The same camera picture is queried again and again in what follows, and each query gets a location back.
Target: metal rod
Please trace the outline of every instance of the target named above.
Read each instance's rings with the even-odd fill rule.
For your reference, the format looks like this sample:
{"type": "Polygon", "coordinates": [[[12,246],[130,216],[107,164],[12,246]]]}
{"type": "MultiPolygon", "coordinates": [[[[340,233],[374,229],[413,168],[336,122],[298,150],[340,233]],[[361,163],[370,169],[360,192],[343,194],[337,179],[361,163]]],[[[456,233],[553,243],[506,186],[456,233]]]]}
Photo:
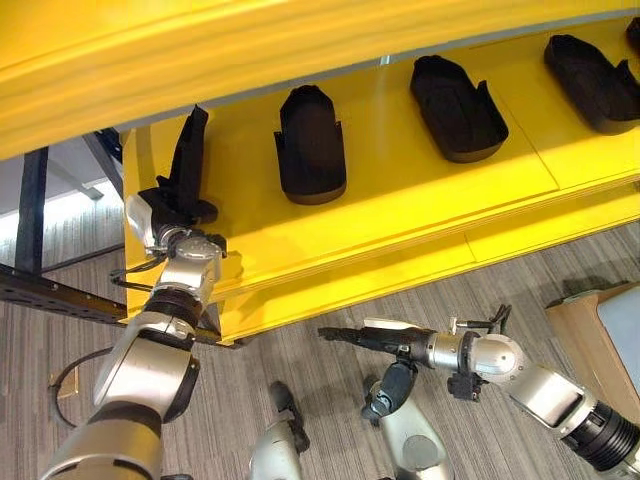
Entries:
{"type": "Polygon", "coordinates": [[[102,192],[97,188],[85,187],[80,180],[78,180],[53,160],[49,160],[49,172],[67,183],[69,186],[73,187],[75,190],[85,194],[91,200],[99,200],[104,196],[102,192]]]}
{"type": "Polygon", "coordinates": [[[77,257],[70,258],[69,260],[64,260],[62,262],[49,265],[48,267],[44,267],[42,269],[42,273],[53,272],[54,270],[69,267],[71,265],[75,265],[76,263],[84,262],[85,260],[91,260],[101,255],[106,255],[107,253],[112,253],[122,249],[124,249],[124,243],[116,243],[115,245],[111,245],[110,247],[101,248],[100,250],[96,250],[95,252],[87,253],[85,255],[79,255],[77,257]]]}
{"type": "Polygon", "coordinates": [[[460,328],[490,328],[493,326],[493,323],[478,320],[461,320],[456,323],[456,326],[460,328]]]}

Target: silver cylinder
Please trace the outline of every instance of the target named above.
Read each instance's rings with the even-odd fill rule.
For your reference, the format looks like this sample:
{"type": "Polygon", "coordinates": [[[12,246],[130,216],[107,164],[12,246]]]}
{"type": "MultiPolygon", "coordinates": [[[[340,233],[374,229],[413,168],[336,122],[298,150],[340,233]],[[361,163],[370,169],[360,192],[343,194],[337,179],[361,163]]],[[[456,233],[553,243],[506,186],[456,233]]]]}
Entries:
{"type": "Polygon", "coordinates": [[[162,442],[149,427],[123,419],[101,420],[76,428],[56,452],[41,480],[160,478],[162,442]]]}
{"type": "Polygon", "coordinates": [[[209,303],[213,285],[220,280],[222,249],[202,236],[178,242],[176,255],[169,258],[154,291],[177,288],[189,292],[203,305],[209,303]]]}
{"type": "Polygon", "coordinates": [[[96,406],[115,401],[154,409],[164,418],[190,366],[191,352],[136,338],[119,363],[109,357],[95,387],[96,406]]]}
{"type": "Polygon", "coordinates": [[[451,335],[450,333],[435,333],[429,338],[427,345],[427,361],[430,368],[446,368],[447,370],[458,370],[458,352],[461,335],[451,335]]]}

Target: yellow shelf edge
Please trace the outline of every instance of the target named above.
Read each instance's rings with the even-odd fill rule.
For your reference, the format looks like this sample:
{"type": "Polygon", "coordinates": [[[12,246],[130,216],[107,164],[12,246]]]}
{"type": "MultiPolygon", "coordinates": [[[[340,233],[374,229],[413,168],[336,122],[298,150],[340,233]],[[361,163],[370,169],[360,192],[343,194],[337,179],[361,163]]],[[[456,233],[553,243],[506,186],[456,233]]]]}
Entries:
{"type": "MultiPolygon", "coordinates": [[[[391,277],[393,278],[392,282],[387,283],[386,285],[383,283],[380,283],[377,288],[370,289],[370,290],[358,289],[357,287],[357,283],[359,281],[358,277],[362,278],[362,276],[368,275],[368,273],[359,273],[358,275],[352,275],[351,281],[353,282],[353,285],[350,289],[345,289],[345,292],[348,292],[348,293],[344,293],[341,296],[338,295],[336,296],[336,298],[329,301],[327,300],[329,297],[325,294],[324,289],[327,285],[326,282],[331,282],[331,280],[329,277],[326,277],[326,278],[323,277],[323,275],[326,275],[326,274],[319,274],[313,278],[304,279],[301,282],[292,282],[291,284],[288,284],[288,285],[281,285],[279,287],[276,287],[273,290],[274,291],[279,290],[281,292],[290,292],[290,291],[295,292],[296,288],[304,289],[305,284],[308,286],[308,291],[306,291],[303,295],[304,297],[303,302],[299,302],[299,300],[296,299],[295,293],[288,294],[290,295],[291,298],[289,298],[287,302],[293,303],[293,304],[297,304],[299,302],[299,304],[303,306],[296,311],[287,312],[287,314],[283,316],[280,316],[279,312],[281,312],[284,309],[279,308],[280,305],[278,304],[278,299],[275,297],[271,297],[271,292],[269,291],[269,289],[257,292],[258,298],[266,299],[267,302],[275,300],[276,305],[274,305],[273,307],[266,306],[266,302],[261,307],[259,307],[264,309],[270,309],[268,310],[268,312],[265,311],[263,315],[268,317],[268,314],[270,312],[271,314],[274,314],[274,316],[270,318],[269,321],[266,321],[263,319],[263,321],[261,322],[255,322],[255,319],[254,319],[254,322],[251,322],[250,319],[247,319],[245,320],[246,323],[242,328],[237,326],[236,329],[234,329],[233,331],[229,331],[229,325],[226,322],[226,318],[229,314],[225,313],[225,311],[223,310],[223,313],[221,316],[223,338],[221,340],[221,343],[231,344],[233,343],[234,340],[237,340],[239,338],[255,335],[255,334],[258,334],[273,328],[278,328],[280,326],[284,326],[299,320],[304,320],[306,318],[317,316],[322,313],[326,313],[339,308],[344,308],[346,306],[353,305],[361,301],[377,298],[387,294],[395,293],[400,290],[405,290],[418,285],[422,285],[427,282],[440,280],[452,275],[456,275],[456,274],[464,273],[477,268],[481,268],[484,266],[488,266],[494,263],[507,260],[509,258],[514,258],[522,254],[538,251],[553,245],[557,245],[559,243],[563,243],[569,240],[583,237],[585,235],[592,234],[594,232],[597,232],[603,229],[611,228],[617,225],[622,225],[622,224],[640,219],[640,194],[638,194],[638,192],[635,190],[634,187],[626,186],[622,189],[618,189],[618,191],[616,192],[605,192],[604,194],[600,194],[600,197],[608,198],[609,201],[598,205],[598,199],[592,199],[593,202],[588,208],[592,211],[598,211],[599,214],[606,212],[607,214],[606,216],[610,217],[609,220],[602,221],[597,224],[589,224],[578,229],[575,229],[574,224],[570,223],[565,225],[565,227],[567,227],[569,231],[565,232],[562,235],[555,236],[553,238],[547,238],[544,241],[536,240],[532,242],[532,244],[526,247],[516,248],[513,251],[496,254],[494,256],[487,257],[482,260],[471,261],[471,262],[461,262],[460,264],[455,265],[451,268],[441,269],[437,272],[428,272],[424,275],[416,274],[415,271],[407,271],[405,279],[402,279],[401,277],[396,275],[395,277],[391,277]],[[318,298],[318,302],[315,305],[312,302],[309,302],[309,298],[314,296],[314,292],[317,292],[316,296],[318,298]]],[[[572,219],[575,213],[576,213],[576,210],[570,209],[566,213],[566,215],[567,217],[569,217],[569,219],[572,219]]],[[[529,226],[528,232],[531,232],[535,229],[539,229],[540,223],[544,224],[545,221],[551,221],[555,223],[558,223],[558,222],[562,223],[565,221],[563,220],[562,215],[559,215],[557,217],[549,217],[546,219],[543,219],[543,217],[539,217],[538,220],[539,222],[534,222],[529,226]]],[[[500,236],[500,233],[499,233],[500,230],[509,232],[508,226],[505,224],[497,224],[494,226],[494,228],[496,228],[497,230],[497,233],[495,233],[496,237],[500,236]]],[[[522,233],[520,234],[520,236],[521,236],[521,239],[526,238],[527,233],[522,233]]],[[[440,244],[445,245],[446,239],[440,239],[440,244]]],[[[469,245],[471,252],[473,253],[473,241],[468,242],[467,245],[469,245]]],[[[428,245],[423,245],[422,248],[426,250],[428,248],[428,245]]],[[[377,259],[377,263],[381,264],[386,262],[388,265],[393,265],[394,262],[396,262],[396,260],[397,259],[394,258],[394,255],[389,255],[384,258],[377,259]]],[[[421,258],[418,255],[416,256],[415,261],[424,262],[424,260],[425,258],[421,258]]],[[[411,261],[407,262],[407,268],[410,268],[411,263],[412,263],[411,261]]],[[[365,272],[367,270],[366,264],[367,264],[367,261],[361,262],[361,264],[350,265],[349,267],[340,269],[339,272],[341,273],[341,275],[345,275],[345,276],[349,276],[350,275],[349,272],[355,269],[358,269],[357,271],[359,272],[365,272]]],[[[386,276],[386,275],[378,273],[378,277],[380,276],[386,276]]],[[[251,297],[251,294],[248,294],[242,297],[249,298],[251,297]]],[[[235,299],[234,303],[243,304],[246,301],[247,301],[246,299],[238,297],[235,299]]]]}
{"type": "Polygon", "coordinates": [[[376,258],[389,253],[397,252],[405,248],[411,248],[426,242],[437,240],[439,238],[454,235],[456,233],[465,232],[470,228],[480,227],[492,222],[505,220],[509,217],[516,217],[528,214],[536,210],[551,207],[557,203],[572,198],[580,198],[593,195],[602,191],[614,189],[619,186],[628,185],[640,180],[640,171],[630,171],[624,174],[612,177],[606,183],[593,183],[592,185],[580,185],[563,191],[550,192],[547,194],[537,195],[522,202],[504,205],[492,210],[491,215],[483,215],[482,213],[466,217],[464,221],[445,222],[440,225],[431,226],[421,230],[420,233],[412,232],[406,236],[394,237],[392,239],[383,239],[375,244],[369,244],[366,247],[350,248],[348,258],[338,252],[335,255],[322,258],[322,263],[305,266],[303,269],[298,268],[299,265],[293,265],[290,268],[277,271],[278,276],[273,278],[273,272],[265,275],[266,280],[253,279],[249,286],[240,285],[238,287],[226,287],[223,292],[214,292],[213,301],[223,301],[236,295],[250,293],[264,288],[273,287],[283,283],[295,281],[307,276],[312,276],[333,268],[340,268],[350,264],[376,258]]]}

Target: metal frame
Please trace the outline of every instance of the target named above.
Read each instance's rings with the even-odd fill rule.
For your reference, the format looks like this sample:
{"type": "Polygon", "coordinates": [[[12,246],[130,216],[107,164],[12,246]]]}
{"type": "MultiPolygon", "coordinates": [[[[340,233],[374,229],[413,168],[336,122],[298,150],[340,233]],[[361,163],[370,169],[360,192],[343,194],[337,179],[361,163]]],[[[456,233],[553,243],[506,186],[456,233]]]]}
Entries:
{"type": "MultiPolygon", "coordinates": [[[[84,139],[109,180],[122,196],[122,178],[112,160],[112,157],[117,159],[117,152],[105,146],[103,144],[105,140],[101,139],[98,133],[84,135],[84,139]]],[[[123,247],[122,244],[114,245],[42,268],[48,154],[49,148],[44,147],[26,153],[24,156],[15,267],[0,264],[0,301],[81,320],[124,327],[125,324],[120,323],[120,320],[127,317],[126,305],[42,277],[42,273],[67,267],[123,247]]],[[[83,193],[96,200],[100,198],[91,191],[83,191],[83,193]]],[[[220,340],[217,319],[207,317],[204,320],[203,328],[196,328],[196,341],[216,345],[220,340]]],[[[244,343],[238,341],[228,348],[240,348],[244,343]]]]}
{"type": "Polygon", "coordinates": [[[106,141],[104,134],[98,134],[96,132],[87,133],[86,135],[83,135],[82,138],[84,139],[87,147],[89,147],[89,150],[100,165],[100,168],[102,168],[102,171],[113,185],[113,188],[116,189],[116,192],[118,192],[120,198],[123,198],[122,177],[120,176],[120,172],[118,172],[118,170],[116,169],[115,163],[113,163],[113,157],[111,156],[111,153],[105,148],[103,144],[103,142],[106,141]]]}
{"type": "Polygon", "coordinates": [[[85,187],[80,180],[51,159],[49,159],[49,162],[47,163],[47,171],[66,182],[67,185],[72,186],[80,193],[86,195],[91,200],[99,200],[104,196],[97,188],[85,187]]]}
{"type": "Polygon", "coordinates": [[[0,300],[83,320],[117,324],[127,316],[126,305],[41,276],[48,155],[49,148],[44,147],[24,156],[15,267],[0,264],[0,300]]]}

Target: robotic arm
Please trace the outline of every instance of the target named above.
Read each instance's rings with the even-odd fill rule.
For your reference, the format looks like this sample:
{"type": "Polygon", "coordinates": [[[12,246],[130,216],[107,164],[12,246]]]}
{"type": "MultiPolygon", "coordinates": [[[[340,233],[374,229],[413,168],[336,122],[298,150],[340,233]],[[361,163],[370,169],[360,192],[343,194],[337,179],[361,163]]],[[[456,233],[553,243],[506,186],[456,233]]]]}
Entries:
{"type": "Polygon", "coordinates": [[[150,265],[168,262],[153,288],[115,279],[151,295],[103,364],[93,415],[56,452],[42,480],[160,478],[161,426],[180,416],[191,399],[200,370],[191,355],[195,328],[226,256],[221,236],[192,229],[217,215],[215,206],[198,199],[206,122],[207,113],[195,107],[170,178],[158,177],[158,187],[127,201],[127,219],[155,257],[150,265]]]}
{"type": "Polygon", "coordinates": [[[384,319],[365,320],[359,330],[321,328],[327,340],[340,340],[396,355],[390,370],[400,381],[383,379],[363,410],[367,418],[385,418],[401,410],[413,386],[414,364],[452,372],[449,392],[456,398],[478,401],[481,385],[493,383],[532,415],[554,436],[588,461],[606,479],[640,479],[640,428],[587,389],[559,373],[532,363],[511,338],[496,333],[457,333],[457,327],[504,325],[508,307],[501,307],[493,322],[454,321],[450,332],[384,319]]]}
{"type": "Polygon", "coordinates": [[[160,478],[161,426],[187,408],[200,370],[195,327],[219,278],[222,248],[183,229],[149,301],[105,361],[91,418],[57,451],[43,480],[160,478]]]}

